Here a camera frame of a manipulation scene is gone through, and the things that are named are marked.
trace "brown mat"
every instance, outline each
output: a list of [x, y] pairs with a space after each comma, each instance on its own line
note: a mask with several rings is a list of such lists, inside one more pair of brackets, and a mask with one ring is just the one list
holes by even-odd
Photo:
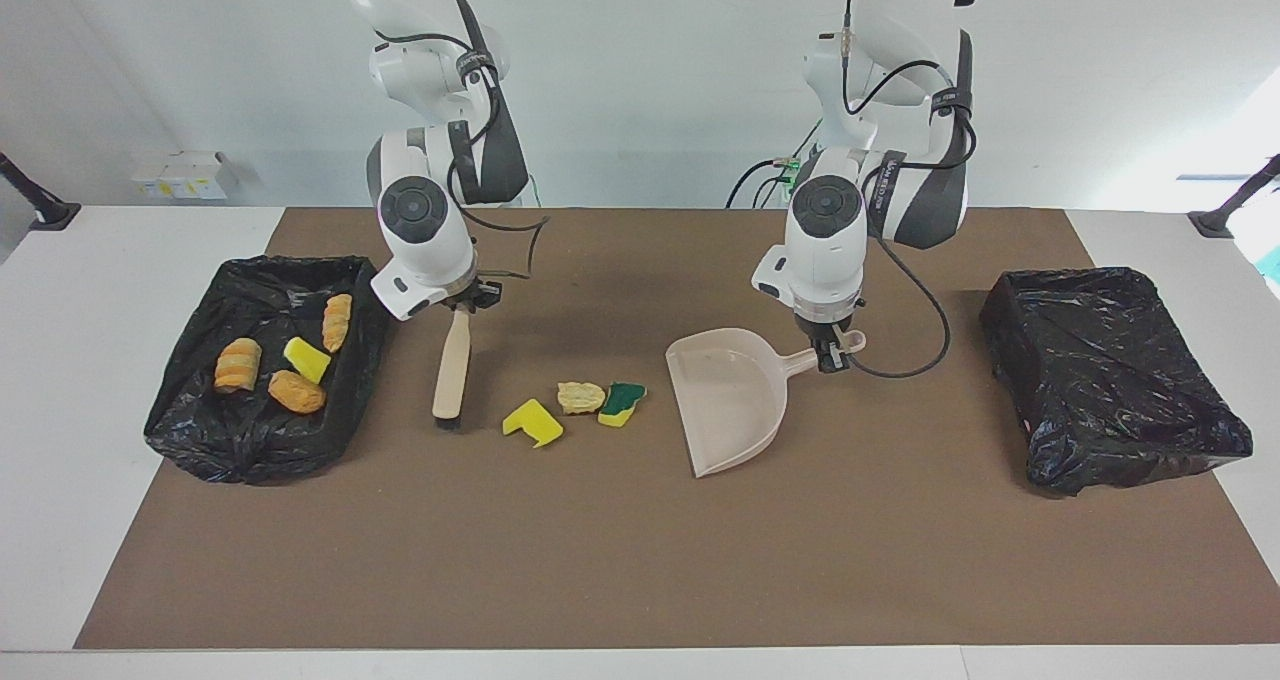
[[[398, 329], [333, 470], [243, 488], [165, 464], [77, 647], [1280, 642], [1280, 588], [1213, 476], [1075, 499], [1023, 479], [977, 316], [1004, 269], [1089, 265], [1060, 211], [978, 210], [906, 252], [951, 312], [951, 357], [908, 382], [796, 378], [773, 446], [704, 480], [663, 352], [719, 327], [804, 347], [748, 282], [782, 216], [552, 214], [536, 282], [472, 325], [463, 434], [431, 423], [448, 323], [433, 310]], [[481, 260], [517, 266], [524, 241], [485, 233]], [[387, 260], [367, 210], [289, 210], [270, 252]], [[937, 319], [878, 250], [867, 297], [865, 361], [931, 356]], [[502, 437], [508, 411], [570, 379], [652, 393], [623, 430], [571, 419], [540, 451]]]

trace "white wall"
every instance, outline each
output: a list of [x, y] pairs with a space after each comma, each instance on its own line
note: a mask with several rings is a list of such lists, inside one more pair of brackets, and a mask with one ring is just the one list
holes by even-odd
[[[548, 205], [681, 206], [799, 142], [800, 61], [841, 1], [471, 0], [512, 47]], [[346, 0], [55, 5], [0, 0], [0, 147], [64, 196], [128, 202], [133, 155], [184, 149], [228, 152], [248, 202], [362, 205], [370, 143], [416, 122], [369, 82]], [[1167, 209], [1147, 182], [1280, 67], [1275, 0], [982, 0], [963, 20], [978, 205]]]

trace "sponge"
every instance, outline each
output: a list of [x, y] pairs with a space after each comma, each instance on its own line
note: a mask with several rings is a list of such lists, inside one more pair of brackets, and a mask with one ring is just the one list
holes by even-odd
[[609, 387], [609, 398], [600, 409], [600, 425], [609, 428], [622, 428], [635, 415], [636, 406], [649, 394], [644, 385], [631, 383], [613, 383]]
[[284, 360], [307, 380], [320, 384], [324, 371], [329, 369], [332, 359], [324, 352], [311, 347], [302, 338], [293, 338], [284, 346]]
[[517, 407], [515, 412], [502, 421], [503, 435], [512, 434], [516, 430], [525, 430], [526, 435], [535, 439], [538, 442], [534, 446], [535, 448], [549, 446], [564, 434], [564, 426], [536, 400], [531, 400]]

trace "bread piece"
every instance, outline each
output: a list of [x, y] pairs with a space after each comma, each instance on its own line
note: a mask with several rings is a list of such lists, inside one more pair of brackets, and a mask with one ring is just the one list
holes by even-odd
[[325, 403], [324, 388], [289, 370], [280, 370], [271, 375], [271, 383], [266, 392], [276, 402], [298, 415], [311, 415]]
[[329, 298], [324, 307], [324, 348], [330, 353], [342, 350], [351, 328], [351, 296], [338, 295]]
[[214, 392], [224, 396], [236, 391], [253, 392], [261, 361], [262, 346], [251, 338], [241, 338], [227, 346], [218, 356], [218, 366], [214, 369]]
[[564, 415], [595, 412], [604, 405], [604, 388], [591, 383], [559, 383], [556, 398]]

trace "wooden brush handle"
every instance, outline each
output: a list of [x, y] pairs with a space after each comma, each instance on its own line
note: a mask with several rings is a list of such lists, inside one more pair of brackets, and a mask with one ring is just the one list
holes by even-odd
[[431, 414], [438, 420], [456, 420], [462, 415], [462, 393], [467, 387], [467, 366], [470, 364], [471, 314], [458, 309], [453, 311], [449, 337], [444, 338], [440, 374], [435, 379], [435, 405]]

